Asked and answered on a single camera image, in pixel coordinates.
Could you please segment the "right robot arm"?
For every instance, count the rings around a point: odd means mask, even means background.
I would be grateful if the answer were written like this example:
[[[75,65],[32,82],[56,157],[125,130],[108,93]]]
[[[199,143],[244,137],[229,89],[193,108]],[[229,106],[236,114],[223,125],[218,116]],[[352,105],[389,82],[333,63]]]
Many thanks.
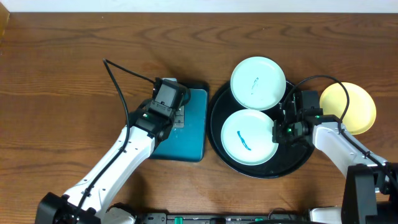
[[[346,178],[342,223],[397,223],[397,164],[375,155],[335,115],[325,115],[316,91],[289,93],[274,121],[275,143],[305,143],[323,152]]]

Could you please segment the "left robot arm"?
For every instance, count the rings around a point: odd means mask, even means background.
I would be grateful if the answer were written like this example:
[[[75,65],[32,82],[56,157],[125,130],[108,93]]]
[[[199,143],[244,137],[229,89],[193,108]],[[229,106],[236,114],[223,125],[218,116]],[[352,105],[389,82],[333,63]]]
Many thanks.
[[[168,138],[187,100],[148,99],[126,112],[126,125],[97,165],[62,196],[49,192],[39,203],[36,223],[104,223],[113,198],[134,170]]]

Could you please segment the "pale green plate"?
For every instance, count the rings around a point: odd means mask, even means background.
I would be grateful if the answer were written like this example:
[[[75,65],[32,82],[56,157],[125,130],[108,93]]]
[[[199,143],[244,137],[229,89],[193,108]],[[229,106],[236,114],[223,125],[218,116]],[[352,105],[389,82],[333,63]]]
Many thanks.
[[[281,67],[273,60],[249,57],[234,68],[230,88],[240,105],[264,111],[281,101],[286,90],[286,78]]]
[[[221,143],[233,161],[257,166],[269,161],[279,145],[272,141],[274,121],[265,113],[244,109],[234,112],[221,128]]]

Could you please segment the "pale green plate top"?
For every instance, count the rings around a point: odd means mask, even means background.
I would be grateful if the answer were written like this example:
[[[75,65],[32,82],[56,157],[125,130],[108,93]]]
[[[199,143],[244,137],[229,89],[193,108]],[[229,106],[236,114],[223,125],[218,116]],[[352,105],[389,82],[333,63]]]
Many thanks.
[[[286,78],[281,67],[273,60],[249,57],[234,68],[230,88],[240,105],[264,111],[281,101],[286,90]]]

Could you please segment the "yellow plate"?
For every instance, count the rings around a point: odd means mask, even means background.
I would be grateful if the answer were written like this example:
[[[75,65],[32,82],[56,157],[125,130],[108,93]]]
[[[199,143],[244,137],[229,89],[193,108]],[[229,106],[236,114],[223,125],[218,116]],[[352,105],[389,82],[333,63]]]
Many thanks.
[[[376,105],[370,94],[353,83],[342,83],[349,94],[349,107],[343,118],[343,124],[352,135],[369,130],[376,120]],[[346,94],[338,83],[327,87],[320,97],[320,107],[324,114],[333,114],[340,118],[346,107]]]

